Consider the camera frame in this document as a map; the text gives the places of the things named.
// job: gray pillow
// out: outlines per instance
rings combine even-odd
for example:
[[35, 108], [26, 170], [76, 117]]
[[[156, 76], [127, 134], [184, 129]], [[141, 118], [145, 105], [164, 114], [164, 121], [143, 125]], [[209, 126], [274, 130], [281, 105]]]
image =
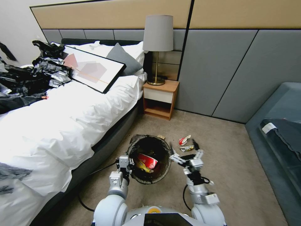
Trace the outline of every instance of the gray pillow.
[[130, 54], [128, 54], [119, 45], [119, 43], [116, 43], [106, 58], [124, 63], [126, 65], [126, 68], [121, 73], [121, 76], [133, 75], [142, 68], [142, 65], [138, 63], [138, 61], [136, 61]]

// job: trash can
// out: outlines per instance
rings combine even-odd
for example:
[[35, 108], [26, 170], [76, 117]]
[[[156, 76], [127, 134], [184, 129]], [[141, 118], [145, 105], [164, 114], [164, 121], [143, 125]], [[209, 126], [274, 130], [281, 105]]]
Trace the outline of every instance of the trash can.
[[152, 169], [152, 173], [147, 173], [138, 168], [135, 163], [131, 174], [132, 178], [145, 185], [154, 184], [162, 180], [168, 173], [171, 165], [169, 157], [172, 155], [172, 151], [168, 144], [157, 136], [136, 134], [132, 137], [126, 154], [135, 161], [139, 153], [150, 156], [158, 162]]

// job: nightstand drawer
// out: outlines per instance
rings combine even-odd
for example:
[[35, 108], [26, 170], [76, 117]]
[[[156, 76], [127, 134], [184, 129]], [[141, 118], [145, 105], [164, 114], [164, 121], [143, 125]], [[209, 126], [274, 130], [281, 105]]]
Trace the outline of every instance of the nightstand drawer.
[[173, 93], [170, 92], [163, 92], [159, 90], [144, 88], [144, 98], [146, 99], [157, 100], [171, 104], [172, 96]]

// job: beige carpet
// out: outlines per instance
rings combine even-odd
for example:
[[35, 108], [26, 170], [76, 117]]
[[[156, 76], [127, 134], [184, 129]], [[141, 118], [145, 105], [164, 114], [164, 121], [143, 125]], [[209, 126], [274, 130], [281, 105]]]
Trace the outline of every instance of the beige carpet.
[[[215, 185], [209, 189], [218, 194], [220, 208], [229, 226], [287, 225], [244, 125], [178, 110], [174, 111], [170, 121], [140, 115], [102, 166], [123, 154], [134, 134], [164, 135], [179, 154], [177, 141], [191, 134], [205, 150], [201, 173], [214, 181]], [[115, 170], [114, 166], [93, 176], [84, 186], [81, 196], [87, 206], [95, 208], [106, 197], [112, 170]], [[172, 163], [167, 176], [156, 184], [142, 185], [131, 179], [126, 203], [130, 209], [161, 205], [190, 214], [182, 200], [185, 182], [182, 167]], [[192, 206], [188, 191], [186, 201]], [[93, 213], [84, 209], [75, 197], [53, 225], [90, 225], [92, 220]]]

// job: white pillow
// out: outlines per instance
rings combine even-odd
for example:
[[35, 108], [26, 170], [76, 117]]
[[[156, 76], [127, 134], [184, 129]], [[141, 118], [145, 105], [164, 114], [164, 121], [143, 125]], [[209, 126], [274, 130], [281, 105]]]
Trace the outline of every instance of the white pillow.
[[[85, 52], [89, 52], [98, 56], [106, 57], [109, 52], [112, 50], [114, 46], [106, 46], [101, 45], [99, 41], [96, 41], [94, 43], [89, 44], [83, 44], [80, 46], [77, 45], [68, 45], [70, 47], [75, 47], [78, 50], [83, 50]], [[135, 60], [137, 60], [141, 65], [143, 65], [144, 62], [144, 53], [148, 53], [148, 51], [145, 51], [142, 49], [143, 42], [139, 42], [136, 45], [130, 45], [130, 46], [122, 46], [122, 48], [130, 54]], [[138, 76], [143, 74], [144, 70], [141, 68], [139, 71], [137, 71], [134, 75]]]
[[134, 59], [136, 59], [141, 65], [143, 65], [144, 62], [144, 53], [148, 53], [148, 51], [145, 51], [142, 49], [143, 42], [136, 45], [130, 45], [130, 46], [122, 46], [122, 48], [130, 54]]
[[102, 57], [106, 57], [113, 48], [113, 46], [101, 45], [99, 44], [99, 41], [96, 41], [95, 43], [83, 44], [80, 46], [77, 45], [68, 45], [68, 46], [75, 47], [78, 50], [83, 50], [85, 52], [89, 52]]

